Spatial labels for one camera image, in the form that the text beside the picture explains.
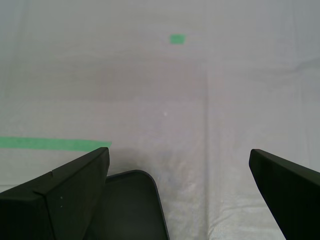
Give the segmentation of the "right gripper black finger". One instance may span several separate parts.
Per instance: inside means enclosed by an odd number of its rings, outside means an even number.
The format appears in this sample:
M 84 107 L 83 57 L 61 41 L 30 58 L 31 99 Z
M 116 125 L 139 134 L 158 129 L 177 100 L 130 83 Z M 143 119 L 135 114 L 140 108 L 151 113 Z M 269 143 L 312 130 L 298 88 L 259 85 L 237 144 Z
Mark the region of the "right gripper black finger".
M 0 194 L 2 240 L 81 240 L 110 165 L 100 147 Z
M 320 174 L 261 149 L 249 168 L 257 188 L 287 240 L 320 238 Z

